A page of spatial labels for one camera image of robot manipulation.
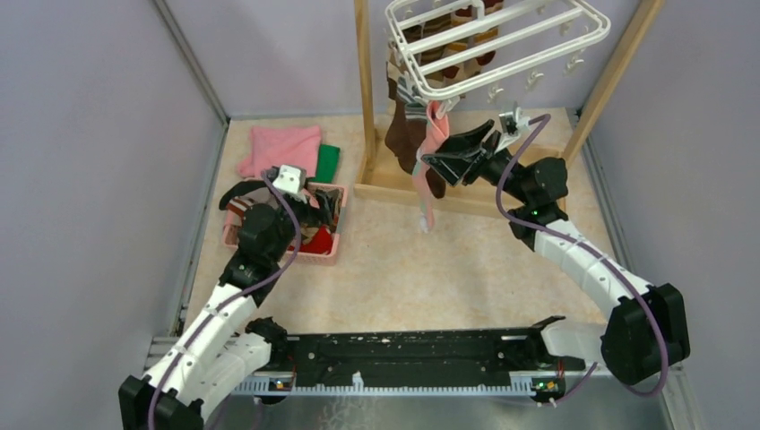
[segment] pink sock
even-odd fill
[[[417,164],[414,166],[414,171],[411,173],[411,182],[417,189],[419,196],[419,209],[422,211],[422,221],[420,226],[426,233],[433,229],[436,223],[433,217],[433,193],[430,192],[430,186],[428,185],[428,179],[425,174],[430,167],[422,162],[422,156],[426,154],[432,154],[444,144],[449,137],[449,118],[444,115],[443,118],[436,118],[436,110],[438,108],[438,102],[432,101],[427,105],[427,128],[425,140],[417,149]]]

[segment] red cloth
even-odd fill
[[[301,249],[298,251],[306,254],[327,255],[333,250],[332,240],[333,235],[330,234],[327,226],[321,226],[314,237],[312,237],[311,242],[301,245]],[[288,250],[292,251],[293,246],[289,246]]]

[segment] gray wall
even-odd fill
[[[0,3],[0,428],[120,428],[221,127],[145,0]]]
[[[387,106],[384,9],[390,0],[368,3],[373,92],[376,111],[384,111]],[[591,3],[609,16],[613,25],[609,36],[583,55],[586,59],[583,68],[563,77],[566,58],[558,59],[540,68],[546,77],[535,91],[525,94],[527,74],[521,74],[502,82],[505,94],[519,99],[526,107],[583,104],[638,5],[636,0]],[[323,115],[361,110],[352,0],[168,0],[168,4],[232,116]],[[422,11],[431,4],[432,0],[421,0],[415,7]],[[557,2],[552,6],[561,9],[563,5]],[[538,18],[531,14],[503,30],[514,31]],[[573,31],[581,28],[575,25]],[[558,40],[558,31],[547,31],[508,51],[500,50],[495,63],[505,64],[534,53],[536,44],[547,47]],[[458,108],[492,108],[486,100],[486,89],[474,91]]]
[[[683,292],[712,428],[757,428],[760,3],[670,0],[593,132],[635,258]]]

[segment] wooden frame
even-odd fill
[[[558,150],[534,145],[523,155],[525,163],[543,157],[562,157],[568,165],[575,160],[663,4],[664,0],[641,0],[633,19],[628,23],[626,31],[594,85],[583,107],[578,125],[565,148]],[[398,168],[395,157],[385,148],[385,130],[378,129],[375,125],[367,0],[354,0],[354,12],[365,143],[354,192],[358,197],[371,200],[417,205],[418,196],[412,188],[409,175]],[[446,197],[435,202],[435,207],[444,211],[500,217],[493,199],[493,186],[476,182],[467,187],[449,188]],[[505,197],[506,207],[516,207],[518,204],[515,199]]]

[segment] green cloth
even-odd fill
[[[338,171],[338,160],[340,158],[340,148],[330,145],[319,145],[314,182],[332,184],[333,179],[335,179],[335,172]]]

